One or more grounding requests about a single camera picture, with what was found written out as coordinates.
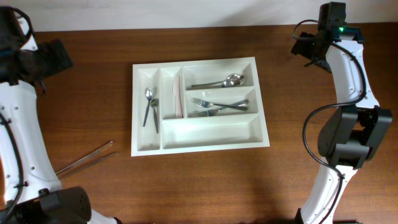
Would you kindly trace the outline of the thin metal utensil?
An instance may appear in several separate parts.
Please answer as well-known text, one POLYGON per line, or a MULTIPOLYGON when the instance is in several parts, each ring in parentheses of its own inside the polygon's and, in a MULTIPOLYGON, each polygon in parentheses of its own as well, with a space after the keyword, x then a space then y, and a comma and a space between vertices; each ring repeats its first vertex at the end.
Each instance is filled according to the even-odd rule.
POLYGON ((63 169, 57 171, 55 174, 56 176, 62 180, 75 175, 89 167, 99 164, 115 155, 118 152, 110 152, 108 154, 104 154, 104 152, 110 148, 114 144, 114 141, 108 141, 102 144, 100 147, 92 151, 91 153, 83 156, 82 158, 78 159, 77 161, 67 165, 63 169))

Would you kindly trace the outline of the metal fork with blue sheen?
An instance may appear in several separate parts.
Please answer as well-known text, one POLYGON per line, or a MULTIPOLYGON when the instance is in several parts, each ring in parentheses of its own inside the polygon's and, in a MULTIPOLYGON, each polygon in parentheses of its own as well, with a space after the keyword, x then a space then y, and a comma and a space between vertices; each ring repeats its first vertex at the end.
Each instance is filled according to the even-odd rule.
POLYGON ((192 102, 198 106, 201 106, 202 108, 208 108, 208 110, 206 111, 197 112, 198 117, 204 117, 204 116, 215 116, 219 111, 224 109, 247 111, 248 110, 247 104, 249 103, 249 100, 242 100, 233 103, 231 105, 212 103, 210 101, 205 101, 198 98, 194 98, 192 102))

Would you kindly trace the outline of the pale pink plastic knife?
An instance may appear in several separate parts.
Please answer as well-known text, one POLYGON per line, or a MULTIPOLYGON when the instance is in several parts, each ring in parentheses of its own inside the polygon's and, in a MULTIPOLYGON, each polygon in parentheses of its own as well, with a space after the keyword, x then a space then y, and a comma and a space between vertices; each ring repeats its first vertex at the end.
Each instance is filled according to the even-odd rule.
POLYGON ((175 97, 175 117, 183 118, 182 101, 180 96, 180 77, 176 76, 172 87, 172 93, 175 97))

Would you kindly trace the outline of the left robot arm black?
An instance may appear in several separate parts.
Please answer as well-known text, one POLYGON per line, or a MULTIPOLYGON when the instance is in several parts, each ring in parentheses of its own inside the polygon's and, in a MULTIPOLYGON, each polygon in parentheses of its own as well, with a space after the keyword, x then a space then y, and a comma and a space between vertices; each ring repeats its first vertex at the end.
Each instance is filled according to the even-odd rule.
POLYGON ((1 223, 120 223, 82 187, 63 188, 45 148, 35 86, 72 66, 61 40, 38 44, 30 17, 1 6, 1 223))

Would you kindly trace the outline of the metal tablespoon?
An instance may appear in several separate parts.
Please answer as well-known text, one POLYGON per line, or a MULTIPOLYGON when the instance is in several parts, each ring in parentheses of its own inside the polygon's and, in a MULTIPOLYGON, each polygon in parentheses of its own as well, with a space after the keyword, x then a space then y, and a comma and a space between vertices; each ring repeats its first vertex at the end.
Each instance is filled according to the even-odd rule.
POLYGON ((232 79, 239 80, 240 83, 243 83, 243 82, 244 82, 244 79, 245 79, 245 76, 244 76, 243 74, 240 74, 240 73, 232 73, 232 74, 229 74, 229 75, 226 77, 226 79, 223 80, 223 82, 226 82, 227 80, 232 80, 232 79))

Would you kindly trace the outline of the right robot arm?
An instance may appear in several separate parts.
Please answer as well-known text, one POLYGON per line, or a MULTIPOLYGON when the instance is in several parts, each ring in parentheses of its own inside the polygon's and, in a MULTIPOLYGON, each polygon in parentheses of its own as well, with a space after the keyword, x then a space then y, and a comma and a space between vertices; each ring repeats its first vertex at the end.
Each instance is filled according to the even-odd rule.
POLYGON ((309 59, 333 75, 337 102, 321 106, 305 119, 303 145, 320 164, 310 196, 297 210, 295 222, 333 223, 333 215, 348 182, 371 160, 392 123, 392 112, 380 107, 368 82, 363 61, 361 29, 348 26, 346 4, 320 6, 317 33, 293 34, 291 53, 309 59), (307 142, 307 126, 317 113, 334 109, 322 127, 314 155, 307 142))

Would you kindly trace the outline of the metal tablespoon crosswise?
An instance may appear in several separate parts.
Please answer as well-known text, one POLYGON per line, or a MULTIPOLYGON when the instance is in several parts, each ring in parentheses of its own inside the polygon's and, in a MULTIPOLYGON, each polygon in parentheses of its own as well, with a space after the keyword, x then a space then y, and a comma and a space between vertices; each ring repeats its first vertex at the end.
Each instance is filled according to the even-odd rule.
POLYGON ((230 88, 230 87, 235 87, 241 84, 241 81, 238 79, 230 79, 230 80, 225 80, 221 83, 214 83, 214 84, 208 84, 208 85, 191 85, 189 87, 189 90, 198 90, 198 89, 205 89, 205 88, 230 88))

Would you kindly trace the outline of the small metal teaspoon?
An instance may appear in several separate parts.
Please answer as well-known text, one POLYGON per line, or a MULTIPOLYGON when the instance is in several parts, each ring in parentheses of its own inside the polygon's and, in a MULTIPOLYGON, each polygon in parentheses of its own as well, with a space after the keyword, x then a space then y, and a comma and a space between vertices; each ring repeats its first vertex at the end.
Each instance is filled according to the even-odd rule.
POLYGON ((158 98, 154 98, 153 100, 151 100, 150 106, 153 110, 154 126, 155 126, 155 131, 157 134, 159 133, 159 121, 158 121, 158 115, 157 115, 158 105, 159 105, 158 98))
POLYGON ((147 117, 149 114, 149 107, 150 107, 150 102, 152 101, 153 97, 155 96, 154 90, 152 88, 147 88, 145 92, 145 96, 147 99, 147 106, 144 114, 144 121, 143 121, 143 126, 146 125, 147 122, 147 117))

